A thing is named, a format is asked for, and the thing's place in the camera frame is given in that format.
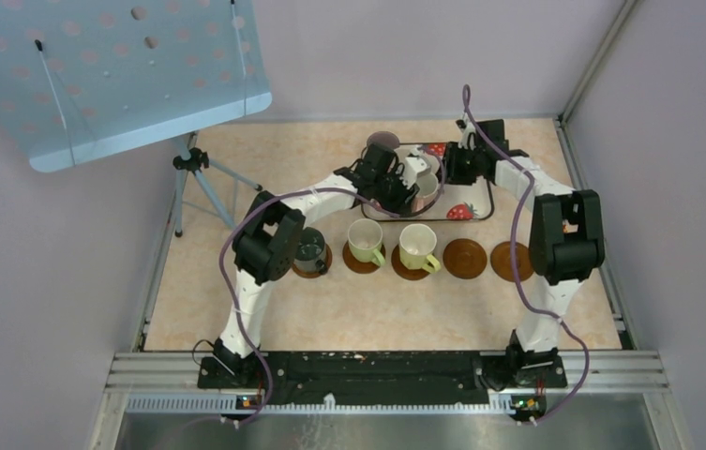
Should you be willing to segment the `purple grey mug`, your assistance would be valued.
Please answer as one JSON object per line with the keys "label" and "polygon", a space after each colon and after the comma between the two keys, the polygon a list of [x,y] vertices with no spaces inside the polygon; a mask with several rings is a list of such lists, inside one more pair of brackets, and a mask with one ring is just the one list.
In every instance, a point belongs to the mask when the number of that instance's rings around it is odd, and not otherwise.
{"label": "purple grey mug", "polygon": [[378,144],[383,147],[395,150],[400,147],[399,137],[390,131],[377,131],[367,138],[367,146]]}

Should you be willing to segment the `pink mug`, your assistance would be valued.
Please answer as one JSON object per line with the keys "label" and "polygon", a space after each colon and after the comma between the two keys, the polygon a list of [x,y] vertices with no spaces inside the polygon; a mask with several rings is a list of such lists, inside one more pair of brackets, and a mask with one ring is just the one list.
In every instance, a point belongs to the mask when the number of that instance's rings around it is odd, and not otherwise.
{"label": "pink mug", "polygon": [[422,152],[420,157],[427,163],[429,173],[433,176],[438,176],[443,160],[434,153]]}
{"label": "pink mug", "polygon": [[435,174],[428,173],[417,178],[415,186],[418,192],[413,198],[412,211],[418,213],[429,206],[437,196],[439,180]]}

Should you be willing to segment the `cream mug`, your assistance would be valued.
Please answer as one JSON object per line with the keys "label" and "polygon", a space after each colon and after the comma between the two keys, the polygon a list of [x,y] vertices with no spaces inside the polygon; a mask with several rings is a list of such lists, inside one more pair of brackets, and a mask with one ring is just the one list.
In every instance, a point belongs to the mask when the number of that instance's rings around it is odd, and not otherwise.
{"label": "cream mug", "polygon": [[347,244],[353,258],[359,263],[383,266],[383,229],[377,221],[360,218],[353,222],[347,231]]}

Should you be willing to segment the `yellow green mug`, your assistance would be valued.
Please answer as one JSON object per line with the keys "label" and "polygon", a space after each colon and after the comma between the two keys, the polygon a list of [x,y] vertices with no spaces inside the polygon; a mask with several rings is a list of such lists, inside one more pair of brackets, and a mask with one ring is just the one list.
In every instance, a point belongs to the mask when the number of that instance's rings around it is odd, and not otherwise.
{"label": "yellow green mug", "polygon": [[408,270],[437,273],[442,265],[435,257],[437,235],[427,225],[414,223],[406,226],[398,240],[399,260]]}

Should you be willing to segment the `brown round coaster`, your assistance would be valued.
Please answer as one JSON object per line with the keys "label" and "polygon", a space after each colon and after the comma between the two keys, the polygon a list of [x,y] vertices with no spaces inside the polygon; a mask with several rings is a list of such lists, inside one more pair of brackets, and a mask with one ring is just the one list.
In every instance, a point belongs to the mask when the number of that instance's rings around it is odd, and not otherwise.
{"label": "brown round coaster", "polygon": [[[515,256],[518,278],[521,282],[526,281],[534,274],[528,247],[516,242]],[[490,261],[493,271],[499,278],[509,282],[515,281],[509,241],[501,242],[492,250]]]}
{"label": "brown round coaster", "polygon": [[359,262],[353,255],[350,245],[345,243],[342,248],[342,258],[345,265],[356,274],[367,275],[378,271],[381,266],[375,262]]}
{"label": "brown round coaster", "polygon": [[440,261],[433,253],[413,255],[400,245],[393,249],[391,264],[398,276],[409,281],[421,280],[441,269]]}
{"label": "brown round coaster", "polygon": [[323,247],[302,245],[293,260],[292,270],[301,278],[318,278],[328,273],[332,258],[332,250],[327,244]]}
{"label": "brown round coaster", "polygon": [[488,254],[473,239],[454,239],[444,248],[443,266],[456,278],[477,278],[488,267]]}

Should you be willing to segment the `dark green mug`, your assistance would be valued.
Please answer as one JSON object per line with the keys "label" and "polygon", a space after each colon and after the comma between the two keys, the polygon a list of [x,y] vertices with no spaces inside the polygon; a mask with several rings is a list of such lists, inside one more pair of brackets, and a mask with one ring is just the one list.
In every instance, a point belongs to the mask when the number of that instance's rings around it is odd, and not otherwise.
{"label": "dark green mug", "polygon": [[329,248],[320,231],[306,227],[298,242],[293,260],[293,271],[302,278],[325,275],[329,269]]}

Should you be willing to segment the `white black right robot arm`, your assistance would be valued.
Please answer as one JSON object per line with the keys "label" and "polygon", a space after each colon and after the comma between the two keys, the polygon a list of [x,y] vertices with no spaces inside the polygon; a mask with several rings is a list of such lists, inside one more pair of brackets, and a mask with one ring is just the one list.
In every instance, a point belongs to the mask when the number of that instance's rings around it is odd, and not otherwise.
{"label": "white black right robot arm", "polygon": [[443,164],[452,184],[484,178],[510,192],[532,224],[528,254],[536,274],[530,292],[520,290],[527,309],[512,332],[503,362],[491,371],[500,382],[529,386],[555,374],[558,340],[574,294],[605,260],[600,198],[548,175],[504,137],[503,120],[459,118],[458,142],[446,145]]}

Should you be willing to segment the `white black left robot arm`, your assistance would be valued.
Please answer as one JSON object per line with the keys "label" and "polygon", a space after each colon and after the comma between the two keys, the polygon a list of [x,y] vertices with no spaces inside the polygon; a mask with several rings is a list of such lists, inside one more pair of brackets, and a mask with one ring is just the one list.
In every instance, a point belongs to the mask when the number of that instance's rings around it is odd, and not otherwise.
{"label": "white black left robot arm", "polygon": [[221,251],[234,254],[234,277],[220,270],[230,289],[232,309],[213,347],[220,376],[233,387],[252,382],[260,328],[275,283],[292,268],[304,229],[313,222],[367,203],[391,217],[411,213],[417,180],[429,173],[427,161],[412,153],[370,144],[352,165],[294,192],[260,192]]}

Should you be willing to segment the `white tray with black rim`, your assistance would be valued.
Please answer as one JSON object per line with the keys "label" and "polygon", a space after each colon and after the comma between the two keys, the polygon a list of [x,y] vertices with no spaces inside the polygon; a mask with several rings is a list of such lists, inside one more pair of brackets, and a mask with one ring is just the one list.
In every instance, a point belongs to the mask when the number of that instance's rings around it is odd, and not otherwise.
{"label": "white tray with black rim", "polygon": [[[422,152],[434,153],[439,158],[443,158],[445,142],[407,142],[396,149],[399,161],[408,154],[419,154]],[[369,205],[361,205],[360,210],[365,218],[376,221],[444,221],[444,220],[484,220],[489,218],[495,205],[492,199],[490,183],[479,178],[470,186],[441,185],[442,169],[437,176],[439,180],[439,190],[434,201],[418,213],[412,212],[408,216],[389,217]]]}

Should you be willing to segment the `grey tripod stand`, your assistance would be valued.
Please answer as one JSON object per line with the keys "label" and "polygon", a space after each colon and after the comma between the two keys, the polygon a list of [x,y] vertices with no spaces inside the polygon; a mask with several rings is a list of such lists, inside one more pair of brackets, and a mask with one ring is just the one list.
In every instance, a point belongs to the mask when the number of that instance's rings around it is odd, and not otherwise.
{"label": "grey tripod stand", "polygon": [[[207,152],[200,149],[197,146],[198,135],[199,132],[197,130],[186,134],[182,138],[183,143],[178,147],[176,156],[172,160],[172,166],[175,170],[175,193],[169,223],[173,225],[173,236],[176,238],[181,238],[184,235],[183,208],[185,205],[193,207],[210,216],[219,218],[229,229],[233,229],[236,226],[234,213],[237,204],[239,185],[244,184],[250,188],[253,188],[257,192],[263,191],[263,186],[261,184],[256,183],[241,173],[232,170],[228,166],[215,161]],[[232,205],[230,207],[223,203],[205,175],[204,172],[209,169],[215,169],[232,178],[233,197]],[[189,178],[192,178],[197,183],[206,199],[210,202],[211,208],[204,208],[185,199],[185,191]]]}

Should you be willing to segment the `light blue perforated board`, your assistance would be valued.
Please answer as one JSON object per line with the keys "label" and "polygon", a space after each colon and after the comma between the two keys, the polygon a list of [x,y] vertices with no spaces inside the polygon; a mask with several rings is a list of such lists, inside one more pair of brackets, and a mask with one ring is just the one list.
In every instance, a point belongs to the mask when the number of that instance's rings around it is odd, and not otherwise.
{"label": "light blue perforated board", "polygon": [[0,127],[37,171],[272,100],[249,1],[0,1]]}

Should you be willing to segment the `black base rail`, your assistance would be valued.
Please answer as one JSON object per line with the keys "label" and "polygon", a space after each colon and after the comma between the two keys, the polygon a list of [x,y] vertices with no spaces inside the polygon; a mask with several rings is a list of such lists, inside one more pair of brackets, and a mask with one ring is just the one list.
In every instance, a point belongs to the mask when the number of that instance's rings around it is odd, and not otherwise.
{"label": "black base rail", "polygon": [[268,395],[269,405],[314,405],[332,396],[340,406],[446,406],[489,402],[493,392],[565,388],[560,357],[521,364],[503,352],[267,352],[228,369],[201,361],[201,389]]}

